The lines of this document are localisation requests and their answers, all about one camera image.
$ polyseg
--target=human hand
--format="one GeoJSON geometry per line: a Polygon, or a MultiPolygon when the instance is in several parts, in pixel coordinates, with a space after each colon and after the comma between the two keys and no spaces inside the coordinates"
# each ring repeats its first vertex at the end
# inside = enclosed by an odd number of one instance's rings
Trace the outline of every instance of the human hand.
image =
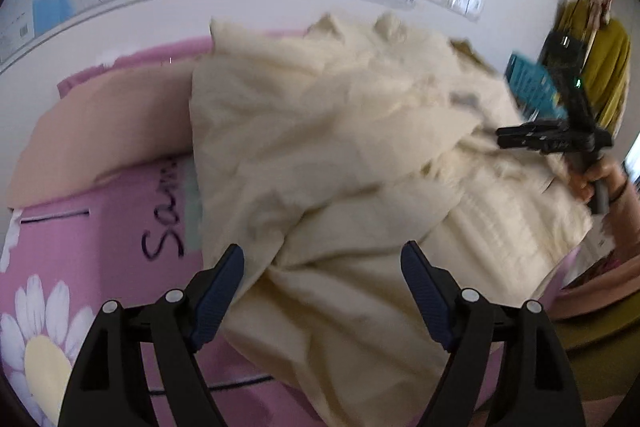
{"type": "Polygon", "coordinates": [[[604,156],[584,174],[575,171],[569,165],[569,176],[569,190],[577,200],[583,203],[588,203],[593,198],[594,190],[591,184],[594,181],[604,181],[609,192],[609,200],[616,199],[622,193],[627,181],[620,163],[609,155],[604,156]]]}

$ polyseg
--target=crumpled cloth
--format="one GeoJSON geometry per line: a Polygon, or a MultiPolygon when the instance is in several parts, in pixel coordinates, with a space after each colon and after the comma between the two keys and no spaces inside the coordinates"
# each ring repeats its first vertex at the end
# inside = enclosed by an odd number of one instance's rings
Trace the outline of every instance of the crumpled cloth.
{"type": "Polygon", "coordinates": [[[541,156],[497,149],[519,124],[503,79],[393,15],[323,17],[273,40],[212,22],[191,121],[203,255],[245,276],[227,340],[301,389],[330,427],[405,426],[447,360],[400,271],[435,266],[520,306],[591,226],[541,156]]]}

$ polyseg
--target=silver screw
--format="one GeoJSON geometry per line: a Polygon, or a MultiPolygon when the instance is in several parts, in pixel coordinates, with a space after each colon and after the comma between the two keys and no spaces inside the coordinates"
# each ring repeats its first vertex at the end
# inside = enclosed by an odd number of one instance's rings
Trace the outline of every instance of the silver screw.
{"type": "Polygon", "coordinates": [[[467,302],[478,302],[480,300],[480,294],[476,290],[466,288],[462,290],[462,298],[467,302]]]}
{"type": "Polygon", "coordinates": [[[527,310],[531,313],[540,313],[542,311],[542,304],[538,301],[527,301],[527,310]]]}
{"type": "Polygon", "coordinates": [[[184,293],[182,293],[182,290],[170,290],[166,293],[164,298],[167,302],[175,303],[179,302],[182,299],[183,295],[184,293]]]}
{"type": "Polygon", "coordinates": [[[102,311],[104,313],[113,313],[118,309],[118,303],[116,301],[107,301],[102,305],[102,311]]]}

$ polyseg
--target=person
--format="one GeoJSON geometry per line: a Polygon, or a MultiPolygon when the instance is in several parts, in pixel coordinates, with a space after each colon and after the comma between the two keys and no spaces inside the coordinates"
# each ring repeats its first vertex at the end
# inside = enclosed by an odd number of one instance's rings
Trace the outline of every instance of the person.
{"type": "Polygon", "coordinates": [[[603,223],[614,249],[562,289],[547,310],[590,427],[604,425],[640,378],[640,198],[612,156],[584,174],[570,170],[568,185],[587,203],[596,180],[603,180],[609,192],[603,223]]]}

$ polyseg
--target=white daisy petal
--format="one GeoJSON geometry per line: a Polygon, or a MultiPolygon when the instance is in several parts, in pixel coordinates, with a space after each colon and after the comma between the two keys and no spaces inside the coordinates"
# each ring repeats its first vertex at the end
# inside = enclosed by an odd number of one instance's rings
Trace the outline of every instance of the white daisy petal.
{"type": "Polygon", "coordinates": [[[29,412],[31,417],[36,420],[38,425],[42,425],[44,413],[40,407],[38,407],[33,396],[31,396],[25,376],[18,372],[12,373],[9,377],[9,383],[11,384],[11,387],[14,388],[15,394],[20,398],[24,408],[29,412]]]}
{"type": "Polygon", "coordinates": [[[85,306],[71,321],[65,341],[65,354],[71,363],[76,361],[86,334],[94,323],[94,318],[94,312],[89,306],[85,306]]]}
{"type": "Polygon", "coordinates": [[[24,371],[24,338],[15,319],[6,313],[0,318],[0,353],[16,371],[24,371]]]}
{"type": "Polygon", "coordinates": [[[44,311],[42,282],[38,275],[32,275],[27,280],[27,292],[20,288],[15,293],[15,318],[26,341],[42,333],[44,311]]]}
{"type": "Polygon", "coordinates": [[[9,260],[11,258],[11,251],[18,246],[18,239],[20,239],[20,216],[22,215],[21,208],[14,210],[14,215],[9,222],[9,230],[4,237],[4,247],[0,254],[0,273],[6,272],[9,268],[9,260]]]}
{"type": "Polygon", "coordinates": [[[51,291],[45,316],[49,338],[61,346],[69,325],[69,286],[64,282],[59,281],[51,291]]]}

